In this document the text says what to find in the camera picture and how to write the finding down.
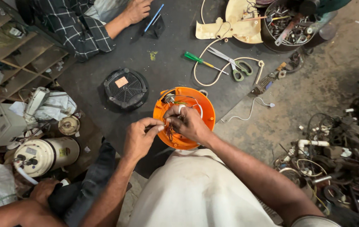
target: scissors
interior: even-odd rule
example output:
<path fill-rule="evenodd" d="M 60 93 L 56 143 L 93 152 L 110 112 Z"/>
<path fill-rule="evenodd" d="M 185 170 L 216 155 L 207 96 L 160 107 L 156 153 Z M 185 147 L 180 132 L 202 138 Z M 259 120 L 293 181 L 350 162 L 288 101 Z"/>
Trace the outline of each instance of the scissors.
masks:
<path fill-rule="evenodd" d="M 234 78 L 235 81 L 237 81 L 237 82 L 242 81 L 244 79 L 243 74 L 245 74 L 245 76 L 252 75 L 253 69 L 245 61 L 242 61 L 242 60 L 236 60 L 235 61 L 232 58 L 227 57 L 222 52 L 220 52 L 220 51 L 218 51 L 218 50 L 216 50 L 216 49 L 214 49 L 212 47 L 209 47 L 209 48 L 212 49 L 212 51 L 208 50 L 210 53 L 215 54 L 215 55 L 217 55 L 217 56 L 219 56 L 219 57 L 221 57 L 221 58 L 223 58 L 223 59 L 225 59 L 225 60 L 227 60 L 227 61 L 229 61 L 231 63 L 231 67 L 233 69 L 233 78 Z"/>

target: checkered shirt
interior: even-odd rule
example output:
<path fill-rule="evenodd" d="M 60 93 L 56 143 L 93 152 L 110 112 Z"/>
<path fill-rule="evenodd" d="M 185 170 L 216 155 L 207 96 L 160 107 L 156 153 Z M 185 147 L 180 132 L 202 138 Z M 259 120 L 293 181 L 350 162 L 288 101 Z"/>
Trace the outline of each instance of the checkered shirt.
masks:
<path fill-rule="evenodd" d="M 84 13 L 94 0 L 33 0 L 36 12 L 40 11 L 43 23 L 50 27 L 79 61 L 85 61 L 100 51 L 115 48 L 104 25 Z"/>

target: orange plastic housing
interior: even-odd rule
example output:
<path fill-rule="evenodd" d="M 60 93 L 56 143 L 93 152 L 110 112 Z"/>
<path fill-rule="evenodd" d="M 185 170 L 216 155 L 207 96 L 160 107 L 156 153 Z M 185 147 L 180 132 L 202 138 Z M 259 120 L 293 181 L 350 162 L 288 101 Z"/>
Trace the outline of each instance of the orange plastic housing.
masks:
<path fill-rule="evenodd" d="M 192 107 L 196 104 L 196 101 L 193 99 L 195 98 L 199 105 L 202 107 L 203 110 L 203 117 L 202 120 L 207 125 L 207 127 L 213 131 L 214 123 L 216 121 L 216 115 L 214 113 L 213 105 L 212 103 L 207 99 L 205 95 L 200 93 L 199 91 L 193 89 L 193 88 L 187 88 L 187 87 L 176 87 L 173 89 L 162 91 L 160 94 L 160 98 L 156 102 L 156 105 L 154 106 L 153 111 L 153 118 L 159 119 L 161 121 L 165 122 L 165 119 L 163 119 L 164 113 L 170 108 L 170 106 L 174 105 L 172 103 L 164 103 L 162 102 L 164 100 L 164 97 L 169 93 L 175 93 L 175 101 L 183 101 L 187 103 L 186 106 Z M 200 114 L 200 108 L 199 106 L 193 106 L 194 109 L 196 109 Z M 189 150 L 195 147 L 198 147 L 199 144 L 197 144 L 195 141 L 192 141 L 184 136 L 182 136 L 179 133 L 174 133 L 172 135 L 172 141 L 168 138 L 167 135 L 167 126 L 166 128 L 158 133 L 158 137 L 168 146 L 176 149 L 182 149 L 182 150 Z"/>

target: cream plastic casing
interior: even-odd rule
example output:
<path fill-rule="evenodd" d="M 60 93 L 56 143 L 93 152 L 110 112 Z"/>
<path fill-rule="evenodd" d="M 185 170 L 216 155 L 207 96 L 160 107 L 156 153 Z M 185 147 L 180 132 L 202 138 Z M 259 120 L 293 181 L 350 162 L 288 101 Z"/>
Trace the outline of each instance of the cream plastic casing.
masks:
<path fill-rule="evenodd" d="M 79 153 L 79 144 L 70 137 L 34 139 L 23 143 L 15 152 L 14 158 L 21 154 L 25 156 L 25 161 L 36 159 L 36 165 L 24 164 L 23 169 L 30 177 L 39 177 L 50 170 L 74 163 Z M 17 169 L 21 164 L 21 160 L 16 161 L 14 167 Z"/>

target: blue tool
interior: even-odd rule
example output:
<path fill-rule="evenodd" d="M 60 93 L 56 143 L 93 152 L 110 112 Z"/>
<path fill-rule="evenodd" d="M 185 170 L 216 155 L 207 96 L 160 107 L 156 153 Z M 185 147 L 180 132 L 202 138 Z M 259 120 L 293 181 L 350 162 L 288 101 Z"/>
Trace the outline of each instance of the blue tool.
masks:
<path fill-rule="evenodd" d="M 222 52 L 212 48 L 212 47 L 209 47 L 210 49 L 212 49 L 213 51 L 211 50 L 208 50 L 210 53 L 214 54 L 214 55 L 217 55 L 223 59 L 226 59 L 227 61 L 229 61 L 231 63 L 231 67 L 233 69 L 233 78 L 235 81 L 237 82 L 240 82 L 244 79 L 244 76 L 243 74 L 245 74 L 245 76 L 249 76 L 249 75 L 252 75 L 253 73 L 253 69 L 252 67 L 246 63 L 245 61 L 242 61 L 242 60 L 233 60 L 232 58 L 229 58 L 227 57 L 225 54 L 223 54 Z"/>
<path fill-rule="evenodd" d="M 147 29 L 149 29 L 150 25 L 153 23 L 154 19 L 156 18 L 156 16 L 160 13 L 162 7 L 164 6 L 164 4 L 161 5 L 161 7 L 158 9 L 158 11 L 156 12 L 156 14 L 154 15 L 154 17 L 152 18 L 152 20 L 150 21 L 150 23 L 147 25 L 146 29 L 144 29 L 143 34 L 146 33 Z"/>

